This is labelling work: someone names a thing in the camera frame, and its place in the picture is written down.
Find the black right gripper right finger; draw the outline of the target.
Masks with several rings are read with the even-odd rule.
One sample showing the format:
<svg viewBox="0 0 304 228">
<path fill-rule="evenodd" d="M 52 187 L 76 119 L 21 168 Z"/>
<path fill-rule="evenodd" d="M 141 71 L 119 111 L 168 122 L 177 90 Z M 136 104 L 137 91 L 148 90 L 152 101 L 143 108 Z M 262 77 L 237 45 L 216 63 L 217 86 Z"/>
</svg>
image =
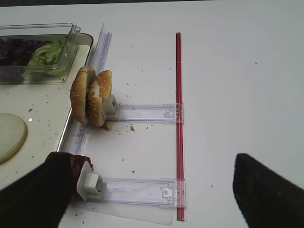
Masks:
<svg viewBox="0 0 304 228">
<path fill-rule="evenodd" d="M 236 156 L 232 189 L 248 227 L 304 226 L 304 190 L 246 153 Z"/>
</svg>

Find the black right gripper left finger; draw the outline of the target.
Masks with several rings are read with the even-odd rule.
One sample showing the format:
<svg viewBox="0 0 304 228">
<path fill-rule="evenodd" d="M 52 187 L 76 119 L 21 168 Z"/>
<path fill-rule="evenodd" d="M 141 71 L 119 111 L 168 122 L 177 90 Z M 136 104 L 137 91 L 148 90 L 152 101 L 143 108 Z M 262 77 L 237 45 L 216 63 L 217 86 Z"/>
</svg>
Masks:
<svg viewBox="0 0 304 228">
<path fill-rule="evenodd" d="M 52 152 L 37 168 L 0 191 L 2 228 L 56 228 L 70 204 L 69 153 Z"/>
</svg>

